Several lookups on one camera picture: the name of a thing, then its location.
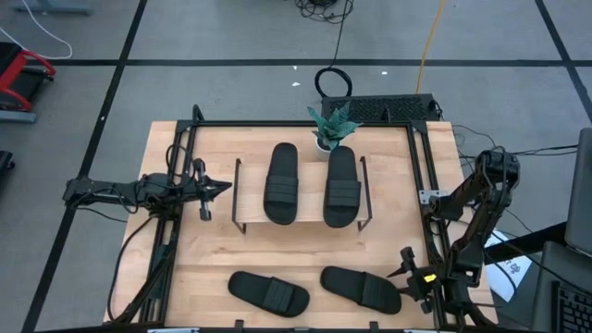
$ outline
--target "metal frame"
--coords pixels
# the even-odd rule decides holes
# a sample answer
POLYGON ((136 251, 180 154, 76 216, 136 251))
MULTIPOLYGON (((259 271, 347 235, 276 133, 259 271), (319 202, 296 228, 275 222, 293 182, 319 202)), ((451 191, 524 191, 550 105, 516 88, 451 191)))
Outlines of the metal frame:
MULTIPOLYGON (((366 199, 366 207, 368 210, 368 218, 365 221, 356 221, 358 224, 358 231, 364 230, 368 223, 372 220, 372 201, 370 199, 370 187, 368 184, 368 170, 366 168, 366 157, 362 156, 360 158, 360 162, 362 163, 362 171, 364 175, 364 186, 365 186, 365 199, 366 199)), ((237 202, 239 200, 239 175, 241 169, 241 160, 237 158, 236 164, 234 166, 234 189, 232 193, 232 223, 237 227, 241 234, 247 234, 247 224, 237 221, 237 202)))
MULTIPOLYGON (((185 161, 183 164, 183 172, 185 170, 189 170, 190 163, 191 163, 191 156, 194 148, 196 132, 199 127, 314 127, 315 123, 313 121, 281 121, 281 120, 262 120, 262 121, 253 121, 253 120, 243 120, 243 121, 235 121, 235 120, 204 120, 203 116, 194 109, 194 120, 179 120, 176 127, 175 132, 175 139, 174 143, 176 143, 176 149, 172 152, 172 160, 171 166, 175 166, 178 159, 179 159, 179 146, 182 140, 182 136, 185 132, 189 132, 189 140, 187 143, 187 154, 185 155, 185 161)), ((411 122, 396 122, 390 124, 382 124, 382 123, 370 123, 365 124, 365 127, 377 127, 377 128, 398 128, 398 129, 405 129, 407 134, 407 139, 409 142, 409 151, 410 151, 410 160, 413 168, 413 177, 415 181, 416 193, 417 193, 417 204, 420 208, 420 218, 421 215, 421 198, 420 198, 420 191, 423 191, 424 182, 422 179, 422 173, 419 163, 419 156, 417 153, 417 146, 415 142, 415 135, 414 133, 417 131, 420 133, 420 138, 422 141, 422 148, 424 150, 425 155, 425 163, 427 169, 427 177, 429 179, 429 186, 431 190, 438 189, 438 180, 436 176, 436 169, 434 166, 434 160, 431 152, 431 147, 427 135, 427 126, 424 121, 411 121, 411 122)), ((238 180, 238 168, 235 171, 235 179, 238 180)), ((169 175, 169 179, 172 181, 174 178, 174 169, 169 169, 167 171, 169 175)), ((81 327, 81 328, 72 328, 72 329, 62 329, 62 330, 55 330, 52 332, 58 333, 81 333, 81 332, 146 332, 149 328, 150 331, 157 328, 164 328, 165 327, 165 318, 167 314, 167 303, 168 297, 170 294, 171 288, 171 280, 174 268, 174 256, 176 254, 176 249, 178 245, 179 239, 179 231, 180 231, 180 224, 182 220, 182 206, 179 206, 178 216, 174 218, 172 221, 173 228, 170 234, 170 239, 167 244, 164 242, 164 230, 165 225, 169 221, 159 220, 157 226, 157 232, 154 239, 154 247, 151 262, 149 264, 150 272, 154 270, 154 265, 158 263, 160 257, 162 256, 165 250, 170 250, 173 252, 173 259, 172 264, 167 269, 166 273, 164 274, 163 279, 161 279, 153 288, 151 295, 146 299, 145 303, 142 305, 140 316, 139 316, 139 323, 137 324, 113 324, 113 325, 105 325, 100 327, 81 327)), ((438 262, 443 261, 442 256, 438 252, 438 248, 435 243, 435 237, 437 237, 441 243, 441 248, 444 257, 448 253, 450 248, 450 239, 448 237, 448 233, 444 228, 443 223, 434 222, 434 221, 427 221, 422 220, 422 227, 424 230, 424 239, 425 239, 425 249, 427 250, 427 256, 429 264, 433 265, 438 262), (433 227, 432 224, 436 223, 436 228, 438 230, 438 234, 432 232, 431 228, 433 227)), ((448 328, 448 329, 458 329, 460 326, 464 326, 465 322, 462 317, 457 317, 456 323, 459 323, 460 326, 457 324, 449 323, 444 312, 443 308, 443 293, 442 290, 436 292, 434 294, 434 314, 435 314, 435 325, 437 329, 448 328)), ((195 328, 180 328, 179 333, 184 332, 285 332, 286 328, 243 328, 243 322, 240 319, 237 319, 237 325, 235 327, 195 327, 195 328)), ((380 329, 376 322, 369 323, 368 329, 314 329, 314 328, 288 328, 288 331, 310 331, 313 330, 314 332, 403 332, 409 330, 403 329, 380 329)), ((464 327, 463 331, 465 332, 487 332, 491 331, 491 328, 486 327, 464 327)))

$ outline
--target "wooden board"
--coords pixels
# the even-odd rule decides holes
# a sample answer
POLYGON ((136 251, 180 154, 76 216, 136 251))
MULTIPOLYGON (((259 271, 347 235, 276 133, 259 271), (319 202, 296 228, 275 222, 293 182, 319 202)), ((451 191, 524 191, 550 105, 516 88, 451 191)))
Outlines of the wooden board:
MULTIPOLYGON (((456 152, 450 123, 429 123, 439 187, 454 190, 463 173, 456 152)), ((165 150, 172 143, 175 122, 152 125, 144 159, 143 173, 167 170, 165 150)), ((245 164, 265 163, 279 142, 292 142, 299 161, 315 161, 314 137, 307 128, 199 128, 194 156, 207 164, 213 179, 234 178, 235 159, 245 164)), ((419 136, 415 137, 421 147, 419 136)), ((343 144, 357 156, 366 156, 368 177, 372 181, 374 218, 363 232, 357 228, 333 229, 320 223, 301 223, 287 227, 252 224, 246 236, 230 222, 232 191, 222 193, 210 204, 213 220, 199 219, 199 204, 185 205, 180 231, 166 325, 189 327, 233 327, 236 319, 247 327, 334 327, 365 328, 377 321, 382 328, 432 328, 433 315, 423 314, 419 304, 402 297, 402 310, 396 315, 380 314, 325 291, 319 274, 327 265, 339 265, 386 276, 401 264, 399 251, 412 246, 418 265, 426 265, 424 238, 420 223, 413 169, 404 129, 360 128, 343 144), (311 294, 308 309, 298 317, 282 318, 234 298, 228 293, 229 276, 237 270, 276 276, 307 288, 311 294)), ((422 149, 418 149, 423 160, 422 149)), ((426 167, 422 163, 425 187, 426 167)), ((127 238, 146 218, 141 212, 129 218, 127 238)), ((113 309, 120 314, 146 278, 154 241, 155 222, 142 230, 123 255, 113 297, 113 309)), ((465 225, 449 227, 452 241, 462 236, 465 225)), ((391 281, 403 287, 405 277, 391 281)), ((471 290, 474 302, 493 303, 485 274, 479 288, 471 290)), ((484 314, 497 321, 495 310, 484 314)))
MULTIPOLYGON (((237 222, 271 223, 263 209, 265 178, 268 169, 269 162, 240 165, 237 222)), ((327 169, 327 162, 308 162, 298 165, 298 213, 294 222, 324 221, 323 202, 325 200, 327 169)), ((360 210, 354 221, 365 221, 368 218, 368 205, 362 162, 356 164, 356 169, 362 188, 360 190, 360 210)))

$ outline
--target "black cable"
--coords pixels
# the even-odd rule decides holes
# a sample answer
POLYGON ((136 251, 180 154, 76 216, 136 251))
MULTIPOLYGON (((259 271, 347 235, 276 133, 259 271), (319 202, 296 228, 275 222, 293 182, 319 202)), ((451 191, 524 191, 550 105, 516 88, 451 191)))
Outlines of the black cable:
POLYGON ((69 207, 70 207, 70 208, 74 208, 74 209, 76 209, 76 208, 78 207, 78 205, 79 205, 79 204, 80 204, 82 201, 84 201, 84 199, 86 199, 86 198, 90 197, 90 196, 91 196, 91 195, 93 195, 93 194, 97 194, 97 193, 104 192, 104 191, 109 191, 109 190, 110 190, 110 189, 98 189, 98 190, 94 190, 94 191, 90 191, 90 192, 84 193, 84 194, 83 194, 83 195, 82 195, 80 198, 78 198, 78 199, 77 199, 77 200, 75 200, 73 203, 71 203, 71 204, 69 205, 69 207))
POLYGON ((350 8, 341 15, 330 13, 327 11, 337 3, 337 0, 295 0, 294 4, 300 9, 300 14, 303 18, 312 19, 315 21, 324 21, 331 24, 340 24, 353 11, 353 2, 350 8))
POLYGON ((170 155, 171 149, 173 149, 173 148, 179 148, 180 150, 182 150, 185 153, 185 157, 187 157, 187 148, 183 147, 182 145, 175 144, 175 143, 169 145, 168 148, 166 148, 166 152, 165 152, 166 169, 173 170, 173 175, 175 175, 176 177, 183 177, 183 175, 175 173, 175 168, 171 167, 172 161, 169 160, 169 155, 170 155))
POLYGON ((518 248, 517 246, 515 246, 515 245, 513 245, 513 244, 510 244, 510 243, 508 243, 507 241, 505 241, 505 240, 501 239, 501 238, 500 238, 500 237, 498 237, 498 235, 496 235, 495 233, 492 233, 492 235, 493 235, 495 238, 497 238, 498 240, 500 240, 500 241, 501 241, 501 243, 503 243, 503 244, 505 244, 506 246, 508 246, 509 248, 513 249, 514 251, 516 251, 516 252, 517 252, 517 253, 519 253, 520 255, 523 255, 523 256, 527 257, 528 259, 530 259, 530 261, 531 261, 533 264, 537 265, 537 266, 538 266, 540 269, 543 269, 543 270, 547 271, 548 273, 550 273, 550 274, 551 274, 552 276, 554 276, 555 278, 557 278, 557 279, 561 280, 563 283, 565 283, 565 284, 567 284, 567 285, 569 285, 569 286, 572 286, 573 288, 575 288, 575 289, 579 290, 580 292, 583 292, 584 294, 588 294, 588 293, 589 293, 588 291, 586 291, 586 290, 584 290, 584 289, 582 289, 582 288, 580 288, 580 287, 576 286, 575 284, 573 284, 572 282, 570 282, 570 281, 566 280, 565 278, 563 278, 563 277, 560 277, 560 276, 559 276, 557 273, 553 272, 552 270, 550 270, 550 269, 546 268, 545 266, 543 266, 543 265, 539 264, 539 263, 538 263, 536 260, 532 259, 532 258, 531 258, 531 257, 530 257, 528 254, 526 254, 524 251, 522 251, 522 250, 521 250, 520 248, 518 248))
POLYGON ((470 167, 470 165, 471 165, 471 162, 464 162, 461 164, 461 167, 467 167, 467 166, 470 167))
MULTIPOLYGON (((187 153, 187 149, 185 147, 182 147, 182 146, 176 145, 176 144, 169 145, 168 148, 166 148, 166 156, 165 156, 166 166, 167 166, 167 168, 169 170, 171 169, 171 161, 168 160, 168 152, 173 147, 181 148, 183 151, 185 151, 185 154, 187 153)), ((193 160, 191 162, 192 172, 191 172, 191 175, 187 177, 187 181, 185 181, 184 184, 180 183, 179 185, 176 185, 176 184, 173 183, 173 185, 163 185, 163 184, 159 184, 159 183, 156 183, 156 182, 153 182, 153 181, 150 181, 150 180, 146 180, 146 179, 141 179, 140 180, 140 183, 152 184, 152 185, 155 185, 155 186, 160 186, 163 189, 169 189, 169 190, 180 190, 180 189, 184 189, 187 186, 191 185, 191 180, 194 179, 195 178, 195 174, 197 174, 197 167, 195 166, 195 163, 196 163, 195 160, 193 160)), ((173 175, 176 176, 176 177, 183 178, 183 175, 176 174, 174 171, 173 171, 173 175)))
POLYGON ((465 154, 464 154, 463 152, 461 152, 461 150, 460 150, 460 149, 458 149, 458 148, 456 149, 456 151, 459 153, 459 155, 461 156, 461 158, 464 158, 464 160, 466 161, 466 163, 465 163, 465 164, 462 164, 462 165, 461 165, 461 167, 464 167, 464 166, 469 166, 469 167, 471 168, 471 173, 475 172, 475 171, 473 170, 473 166, 471 165, 471 161, 469 161, 469 158, 472 158, 472 157, 465 155, 465 154))
POLYGON ((114 217, 108 216, 108 215, 106 215, 105 213, 101 213, 101 212, 99 212, 98 210, 94 210, 94 209, 92 209, 92 208, 81 207, 81 208, 76 208, 76 209, 77 209, 77 210, 88 211, 88 212, 93 212, 93 213, 95 213, 95 214, 98 214, 98 215, 100 215, 100 216, 102 216, 102 217, 104 217, 104 218, 106 218, 106 219, 110 219, 110 220, 112 220, 112 221, 117 221, 117 222, 122 222, 122 223, 128 223, 128 221, 126 221, 126 220, 122 220, 122 219, 119 219, 119 218, 114 218, 114 217))
POLYGON ((563 156, 567 154, 576 154, 577 151, 567 153, 554 153, 554 154, 518 154, 517 156, 563 156))
POLYGON ((492 138, 490 135, 486 134, 486 133, 481 133, 481 132, 478 132, 478 131, 476 131, 476 130, 474 130, 474 129, 471 129, 471 128, 469 128, 469 127, 467 127, 467 126, 464 126, 464 125, 452 125, 452 127, 453 127, 453 128, 455 128, 455 127, 459 127, 459 128, 465 129, 465 130, 469 130, 469 131, 471 131, 472 133, 474 133, 474 134, 476 134, 476 135, 480 135, 480 136, 486 137, 486 138, 488 138, 488 139, 491 141, 491 146, 492 146, 492 147, 495 147, 495 146, 497 146, 497 144, 496 144, 496 142, 493 140, 493 138, 492 138))
MULTIPOLYGON (((491 233, 492 235, 494 235, 498 240, 501 240, 501 238, 498 237, 498 235, 495 234, 495 232, 491 233)), ((491 255, 489 255, 489 253, 487 253, 487 250, 485 249, 485 247, 482 249, 483 251, 483 255, 485 257, 487 257, 487 259, 493 264, 495 265, 500 271, 501 273, 503 273, 504 276, 506 276, 506 278, 508 279, 508 281, 510 281, 510 284, 512 284, 512 289, 514 290, 514 295, 516 294, 516 292, 518 292, 518 287, 516 287, 516 284, 514 283, 514 280, 512 280, 512 277, 510 277, 510 274, 508 274, 508 272, 506 272, 505 269, 503 269, 500 264, 498 264, 495 260, 493 260, 491 258, 491 255)))
POLYGON ((133 207, 134 209, 131 210, 123 202, 123 198, 126 198, 126 197, 123 194, 121 194, 121 192, 115 186, 113 186, 111 189, 113 191, 115 191, 115 193, 117 194, 117 198, 119 199, 119 204, 121 204, 121 206, 123 207, 123 209, 126 210, 126 212, 128 212, 128 213, 130 213, 132 215, 138 213, 138 210, 140 209, 140 207, 138 205, 138 193, 135 190, 134 190, 134 194, 135 194, 136 197, 135 197, 135 200, 134 200, 134 207, 133 207))
POLYGON ((461 148, 464 146, 464 142, 466 141, 466 137, 462 133, 457 133, 455 131, 452 132, 454 135, 454 141, 456 142, 456 138, 458 137, 461 140, 461 143, 456 142, 456 147, 461 148))
POLYGON ((526 226, 525 222, 523 222, 523 220, 521 220, 521 219, 520 219, 520 217, 518 217, 516 214, 512 213, 512 212, 510 211, 510 209, 506 208, 506 212, 510 213, 510 215, 511 215, 511 216, 514 216, 514 218, 515 218, 515 219, 516 219, 518 222, 520 222, 520 224, 521 224, 521 225, 522 225, 522 226, 523 226, 523 227, 524 227, 526 230, 528 230, 530 233, 533 233, 533 232, 534 232, 534 231, 533 231, 531 228, 529 228, 529 227, 527 227, 527 226, 526 226))
POLYGON ((339 45, 341 44, 341 33, 343 32, 343 23, 345 22, 345 18, 347 18, 346 13, 347 13, 348 4, 350 4, 350 9, 352 10, 353 9, 353 0, 345 0, 345 3, 343 4, 343 15, 342 15, 343 19, 341 20, 341 25, 339 27, 339 36, 337 39, 337 46, 335 47, 335 55, 333 55, 333 60, 331 60, 331 64, 329 65, 329 67, 319 70, 318 72, 316 72, 316 75, 314 75, 314 87, 316 88, 316 91, 318 92, 318 94, 321 95, 321 97, 327 97, 327 94, 325 92, 323 92, 323 90, 321 89, 321 84, 320 84, 321 76, 326 72, 333 72, 333 73, 339 75, 339 77, 342 78, 345 81, 345 83, 348 85, 348 91, 346 92, 345 95, 352 96, 352 79, 345 71, 343 71, 339 68, 333 67, 335 65, 335 62, 337 61, 337 54, 339 52, 339 45))
POLYGON ((542 151, 547 151, 547 150, 563 150, 563 149, 570 149, 570 148, 577 148, 578 145, 577 144, 571 144, 571 145, 564 145, 564 146, 555 146, 555 147, 546 147, 546 148, 539 148, 539 149, 531 149, 531 150, 527 150, 527 151, 522 151, 522 152, 513 152, 511 154, 532 154, 532 153, 538 153, 538 152, 542 152, 542 151))
POLYGON ((144 227, 146 227, 146 225, 148 224, 148 222, 150 222, 153 219, 153 217, 148 217, 148 219, 146 221, 144 221, 137 229, 135 229, 130 235, 129 237, 126 239, 126 241, 123 243, 123 245, 121 246, 121 250, 119 250, 119 254, 117 255, 117 260, 115 262, 115 272, 113 273, 113 279, 111 280, 111 287, 109 288, 109 296, 107 299, 107 315, 109 316, 109 319, 111 321, 115 320, 115 317, 113 316, 113 312, 111 311, 111 298, 113 297, 113 290, 115 289, 115 283, 117 281, 117 274, 119 273, 119 263, 121 262, 121 257, 123 256, 124 251, 126 250, 126 247, 128 247, 128 244, 130 243, 131 239, 136 236, 138 234, 138 232, 140 232, 144 227))
MULTIPOLYGON (((460 222, 460 223, 463 223, 463 224, 465 224, 465 225, 467 225, 467 226, 470 224, 469 222, 467 222, 467 221, 462 221, 462 220, 458 220, 458 221, 455 221, 455 222, 460 222)), ((512 236, 512 237, 514 237, 514 238, 518 238, 518 236, 516 236, 516 235, 514 235, 514 234, 512 234, 512 233, 510 233, 510 232, 508 232, 508 231, 499 230, 499 229, 497 229, 497 228, 496 228, 496 231, 499 231, 499 232, 501 232, 502 234, 505 234, 505 235, 510 235, 510 236, 512 236)))

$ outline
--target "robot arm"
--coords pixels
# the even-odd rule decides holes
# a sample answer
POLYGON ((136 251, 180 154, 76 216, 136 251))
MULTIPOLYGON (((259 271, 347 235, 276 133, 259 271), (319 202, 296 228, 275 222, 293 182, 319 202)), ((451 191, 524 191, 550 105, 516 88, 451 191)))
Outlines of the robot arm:
POLYGON ((193 161, 197 179, 183 174, 179 185, 171 185, 168 175, 153 173, 130 183, 96 181, 80 177, 68 181, 64 201, 70 207, 94 203, 123 204, 146 208, 151 215, 167 217, 178 204, 200 201, 200 218, 212 219, 207 203, 232 186, 232 183, 210 179, 205 175, 205 163, 193 161))
POLYGON ((415 267, 411 248, 401 250, 403 263, 391 276, 412 272, 408 288, 400 291, 416 301, 424 300, 424 312, 431 311, 432 290, 444 289, 444 310, 453 315, 470 315, 477 325, 492 325, 471 302, 468 288, 478 287, 484 263, 483 248, 512 202, 519 183, 520 164, 515 156, 494 150, 484 151, 475 160, 475 171, 453 193, 432 196, 424 206, 425 220, 458 221, 463 208, 475 201, 476 211, 462 237, 450 247, 442 264, 415 267))

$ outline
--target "floor tile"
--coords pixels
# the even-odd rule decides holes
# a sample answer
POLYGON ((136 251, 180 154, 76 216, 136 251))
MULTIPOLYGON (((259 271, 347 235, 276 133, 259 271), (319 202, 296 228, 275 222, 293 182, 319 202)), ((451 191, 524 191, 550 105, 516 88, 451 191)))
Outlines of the floor tile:
POLYGON ((592 2, 586 0, 545 0, 551 19, 571 59, 592 59, 592 2))
MULTIPOLYGON (((575 144, 579 130, 590 126, 565 68, 428 68, 425 90, 437 97, 447 119, 489 134, 509 152, 575 144)), ((487 138, 456 130, 464 135, 465 154, 491 148, 487 138)), ((519 160, 521 179, 510 210, 534 230, 565 221, 575 155, 519 160)), ((508 214, 499 228, 526 233, 508 214)))
MULTIPOLYGON (((341 3, 330 12, 342 12, 341 3)), ((420 58, 437 12, 436 0, 356 2, 344 24, 339 57, 420 58)), ((130 57, 331 58, 338 33, 339 25, 303 18, 293 1, 150 1, 130 57)), ((533 1, 451 0, 429 57, 559 55, 533 1)))
MULTIPOLYGON (((77 4, 88 4, 92 8, 90 16, 41 13, 33 15, 48 31, 72 45, 73 59, 118 59, 138 2, 85 0, 77 4)), ((0 2, 0 24, 6 32, 37 54, 68 55, 65 45, 45 34, 35 25, 27 12, 10 9, 9 3, 19 4, 20 0, 0 2)), ((0 42, 9 42, 9 39, 0 33, 0 42)))
POLYGON ((0 200, 0 285, 6 286, 0 288, 0 327, 5 332, 19 331, 29 310, 64 214, 66 181, 79 171, 112 75, 112 68, 57 68, 55 81, 34 106, 36 124, 0 123, 0 150, 12 152, 17 164, 0 200))
POLYGON ((592 96, 592 68, 578 68, 577 72, 587 89, 588 96, 592 96))

